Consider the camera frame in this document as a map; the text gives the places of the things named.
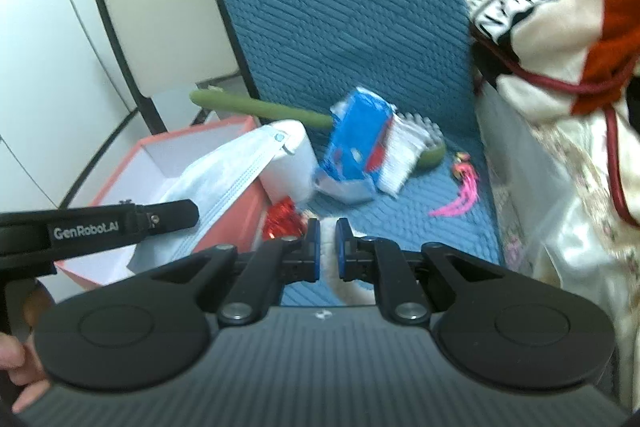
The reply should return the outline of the left hand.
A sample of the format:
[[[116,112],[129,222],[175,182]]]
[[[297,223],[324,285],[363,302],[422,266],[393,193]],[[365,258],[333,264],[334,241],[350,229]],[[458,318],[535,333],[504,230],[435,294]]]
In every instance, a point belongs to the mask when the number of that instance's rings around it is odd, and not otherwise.
[[[50,387],[50,381],[37,355],[32,331],[44,311],[54,305],[47,288],[38,283],[23,303],[23,317],[28,326],[29,336],[26,340],[1,334],[1,369],[6,371],[9,380],[22,391],[12,404],[12,412],[18,414],[26,410]]]

